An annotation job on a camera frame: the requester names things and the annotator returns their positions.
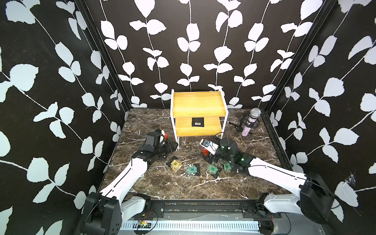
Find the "small green tea bag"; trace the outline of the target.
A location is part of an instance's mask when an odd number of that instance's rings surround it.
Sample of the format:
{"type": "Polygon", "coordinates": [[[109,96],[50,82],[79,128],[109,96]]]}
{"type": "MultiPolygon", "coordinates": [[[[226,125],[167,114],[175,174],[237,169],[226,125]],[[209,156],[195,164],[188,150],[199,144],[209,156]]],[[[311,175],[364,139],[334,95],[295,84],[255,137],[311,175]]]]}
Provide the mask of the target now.
{"type": "Polygon", "coordinates": [[[221,164],[223,166],[223,171],[226,174],[233,173],[233,167],[232,167],[231,163],[229,163],[229,162],[221,162],[221,164]]]}

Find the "teal floral tea bag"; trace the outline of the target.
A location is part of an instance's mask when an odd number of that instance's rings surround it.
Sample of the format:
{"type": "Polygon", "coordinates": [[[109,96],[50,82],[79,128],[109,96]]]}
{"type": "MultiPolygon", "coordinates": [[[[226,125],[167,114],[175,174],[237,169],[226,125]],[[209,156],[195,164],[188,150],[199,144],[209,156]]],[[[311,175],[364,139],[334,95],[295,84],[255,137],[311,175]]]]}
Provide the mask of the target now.
{"type": "Polygon", "coordinates": [[[189,164],[186,168],[186,176],[193,177],[193,176],[200,176],[200,164],[189,164]]]}

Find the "purple glitter microphone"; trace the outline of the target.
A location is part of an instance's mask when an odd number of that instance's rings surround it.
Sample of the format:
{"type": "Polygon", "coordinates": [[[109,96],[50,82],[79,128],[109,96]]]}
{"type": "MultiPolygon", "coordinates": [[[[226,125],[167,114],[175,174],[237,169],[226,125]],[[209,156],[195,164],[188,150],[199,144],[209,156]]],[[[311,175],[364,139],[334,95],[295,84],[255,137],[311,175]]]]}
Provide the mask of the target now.
{"type": "Polygon", "coordinates": [[[259,108],[253,108],[250,111],[244,113],[242,118],[242,124],[244,125],[241,135],[247,137],[249,132],[255,127],[259,126],[258,118],[261,115],[259,108]]]}

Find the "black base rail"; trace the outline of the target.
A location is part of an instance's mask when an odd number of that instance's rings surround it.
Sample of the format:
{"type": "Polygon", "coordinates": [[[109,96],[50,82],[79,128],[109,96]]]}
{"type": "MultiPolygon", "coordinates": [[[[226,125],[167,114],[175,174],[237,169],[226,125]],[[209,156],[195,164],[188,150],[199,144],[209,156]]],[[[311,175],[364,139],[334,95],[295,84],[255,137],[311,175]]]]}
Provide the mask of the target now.
{"type": "Polygon", "coordinates": [[[91,194],[85,201],[83,223],[105,228],[107,225],[119,226],[130,218],[162,218],[167,212],[241,212],[243,217],[257,220],[270,219],[279,213],[295,213],[317,220],[313,204],[293,194],[264,193],[256,200],[152,200],[148,195],[139,194],[124,202],[91,194]]]}

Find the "green label tea bag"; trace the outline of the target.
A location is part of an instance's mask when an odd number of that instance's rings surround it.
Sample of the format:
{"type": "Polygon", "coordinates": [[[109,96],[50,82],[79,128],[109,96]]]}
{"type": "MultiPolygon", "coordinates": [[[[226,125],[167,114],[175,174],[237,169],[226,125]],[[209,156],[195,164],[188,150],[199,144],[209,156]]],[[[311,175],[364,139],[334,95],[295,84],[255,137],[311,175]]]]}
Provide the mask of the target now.
{"type": "Polygon", "coordinates": [[[207,167],[206,167],[206,172],[211,175],[212,177],[214,177],[215,179],[218,178],[219,174],[221,173],[222,171],[222,168],[220,167],[217,167],[213,164],[209,164],[207,167]]]}

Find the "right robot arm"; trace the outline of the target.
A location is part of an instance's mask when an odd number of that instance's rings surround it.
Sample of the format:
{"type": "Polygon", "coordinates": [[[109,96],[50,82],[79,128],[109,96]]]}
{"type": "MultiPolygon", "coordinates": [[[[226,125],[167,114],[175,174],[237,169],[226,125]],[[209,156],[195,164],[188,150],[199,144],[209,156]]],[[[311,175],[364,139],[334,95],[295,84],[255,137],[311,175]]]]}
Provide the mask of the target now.
{"type": "Polygon", "coordinates": [[[223,163],[231,173],[257,177],[289,191],[281,195],[264,193],[259,201],[268,212],[302,214],[318,224],[328,222],[335,194],[317,173],[304,174],[272,165],[241,152],[229,138],[202,139],[200,145],[208,163],[223,163]]]}

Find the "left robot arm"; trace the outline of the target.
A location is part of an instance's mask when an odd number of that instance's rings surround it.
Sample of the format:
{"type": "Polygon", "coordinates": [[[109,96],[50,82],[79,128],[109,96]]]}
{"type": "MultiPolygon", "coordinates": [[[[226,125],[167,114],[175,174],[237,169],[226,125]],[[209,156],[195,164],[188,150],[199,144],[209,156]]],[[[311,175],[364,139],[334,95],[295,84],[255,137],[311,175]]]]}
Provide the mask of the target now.
{"type": "Polygon", "coordinates": [[[149,132],[122,173],[100,192],[87,196],[80,232],[84,235],[118,234],[122,223],[143,212],[149,200],[147,195],[125,200],[130,189],[156,160],[176,151],[178,146],[163,130],[149,132]]]}

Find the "wooden two-tier metal shelf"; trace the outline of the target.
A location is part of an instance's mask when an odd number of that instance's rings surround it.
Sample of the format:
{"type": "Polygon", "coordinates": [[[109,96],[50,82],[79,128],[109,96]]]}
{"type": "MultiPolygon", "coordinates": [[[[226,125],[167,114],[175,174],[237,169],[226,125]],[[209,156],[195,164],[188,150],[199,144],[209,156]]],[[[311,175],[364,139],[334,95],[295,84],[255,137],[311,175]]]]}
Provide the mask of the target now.
{"type": "Polygon", "coordinates": [[[228,108],[222,90],[207,92],[175,92],[171,90],[170,118],[178,143],[181,137],[223,137],[228,108]],[[204,117],[205,127],[192,127],[192,118],[204,117]]]}

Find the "yellow label tea bag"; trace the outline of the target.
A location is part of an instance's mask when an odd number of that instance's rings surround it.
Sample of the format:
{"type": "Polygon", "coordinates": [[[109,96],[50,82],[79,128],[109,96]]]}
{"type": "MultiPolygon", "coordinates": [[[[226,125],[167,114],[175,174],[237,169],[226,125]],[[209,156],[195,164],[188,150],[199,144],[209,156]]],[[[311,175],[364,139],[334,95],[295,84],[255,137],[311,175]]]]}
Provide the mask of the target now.
{"type": "Polygon", "coordinates": [[[177,172],[182,167],[182,161],[176,156],[173,156],[166,165],[174,172],[177,172]]]}

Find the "small green circuit board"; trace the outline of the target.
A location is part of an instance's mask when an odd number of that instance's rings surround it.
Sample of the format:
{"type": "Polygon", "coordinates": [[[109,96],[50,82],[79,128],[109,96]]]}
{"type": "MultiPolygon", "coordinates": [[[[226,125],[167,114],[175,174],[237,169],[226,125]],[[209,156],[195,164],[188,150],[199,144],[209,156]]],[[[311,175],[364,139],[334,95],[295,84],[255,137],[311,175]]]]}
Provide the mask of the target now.
{"type": "Polygon", "coordinates": [[[151,223],[148,221],[138,221],[138,227],[137,229],[150,229],[151,228],[151,223]]]}

